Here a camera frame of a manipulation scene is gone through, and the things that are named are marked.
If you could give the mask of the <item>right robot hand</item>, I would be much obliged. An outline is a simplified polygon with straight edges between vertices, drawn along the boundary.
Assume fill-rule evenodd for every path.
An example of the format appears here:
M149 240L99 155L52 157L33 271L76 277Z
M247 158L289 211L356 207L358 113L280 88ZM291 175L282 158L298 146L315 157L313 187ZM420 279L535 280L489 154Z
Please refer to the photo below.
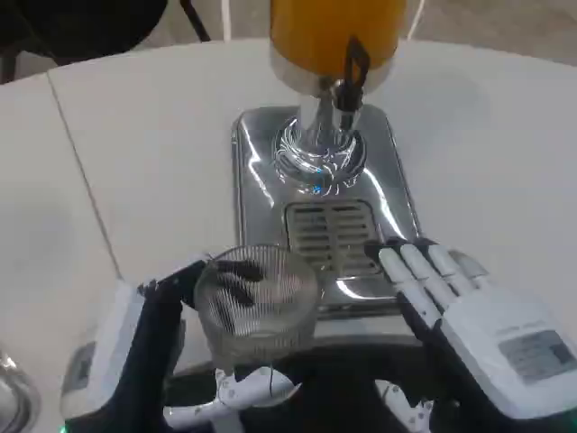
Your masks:
M472 432L574 432L576 344L537 299L421 237L364 243Z

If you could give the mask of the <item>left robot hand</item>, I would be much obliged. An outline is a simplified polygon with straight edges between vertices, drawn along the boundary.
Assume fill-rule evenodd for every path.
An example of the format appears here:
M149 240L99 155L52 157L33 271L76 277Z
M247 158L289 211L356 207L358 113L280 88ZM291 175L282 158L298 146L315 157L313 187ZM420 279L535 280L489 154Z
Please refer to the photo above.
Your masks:
M267 274L254 258L200 259L138 287L119 280L93 338L69 361L60 397L62 431L213 431L219 421L241 431L237 410L218 399L194 406L194 420L175 425L165 407L165 384L184 343L183 308L196 306L201 277L209 275L219 290L249 308L255 302L249 285Z

